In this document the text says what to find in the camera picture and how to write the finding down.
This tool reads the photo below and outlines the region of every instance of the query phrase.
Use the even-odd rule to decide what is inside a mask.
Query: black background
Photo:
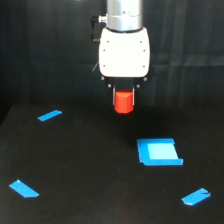
[[[62,114],[37,119],[55,109]],[[0,223],[223,224],[223,114],[14,105],[0,129]],[[139,138],[173,138],[183,166],[144,166]],[[10,189],[17,179],[39,196]],[[184,205],[181,198],[200,188],[211,196]]]
[[[152,78],[138,105],[224,105],[224,2],[146,0]],[[8,103],[111,104],[92,68],[93,15],[106,0],[1,0],[0,94]],[[96,37],[103,26],[98,25]]]

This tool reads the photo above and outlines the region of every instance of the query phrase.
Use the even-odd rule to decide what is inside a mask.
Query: black table surface
[[[142,138],[173,138],[183,166],[144,166]],[[224,109],[14,105],[0,128],[0,177],[2,224],[223,224]],[[18,179],[39,196],[13,191]],[[211,196],[184,205],[200,188]]]

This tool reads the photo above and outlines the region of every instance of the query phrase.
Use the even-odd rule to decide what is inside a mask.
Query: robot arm
[[[106,24],[99,45],[102,79],[113,89],[115,110],[129,113],[134,107],[135,88],[142,79],[147,80],[150,63],[143,0],[107,0],[106,16],[92,17],[93,22]]]

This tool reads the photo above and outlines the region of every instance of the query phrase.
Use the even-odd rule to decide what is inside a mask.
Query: blue square pad
[[[140,139],[137,143],[139,160],[144,165],[183,165],[183,159],[178,159],[173,139]]]

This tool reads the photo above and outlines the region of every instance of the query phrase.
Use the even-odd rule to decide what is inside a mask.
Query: blue tape
[[[186,205],[195,205],[198,202],[210,197],[210,195],[211,194],[207,190],[201,188],[198,191],[195,191],[194,193],[182,198],[181,200]]]
[[[9,185],[14,191],[22,195],[24,198],[37,197],[39,194],[26,186],[20,180],[15,181],[13,184]]]
[[[55,110],[55,111],[52,111],[52,112],[50,112],[48,114],[45,114],[45,115],[43,115],[41,117],[38,117],[38,119],[40,121],[46,121],[46,120],[48,120],[48,119],[50,119],[52,117],[55,117],[55,116],[57,116],[57,115],[59,115],[61,113],[62,113],[61,111]]]
[[[173,139],[137,140],[139,161],[146,166],[181,166],[183,159],[178,159]]]
[[[143,144],[175,144],[172,138],[149,138],[149,139],[138,139],[138,142]]]

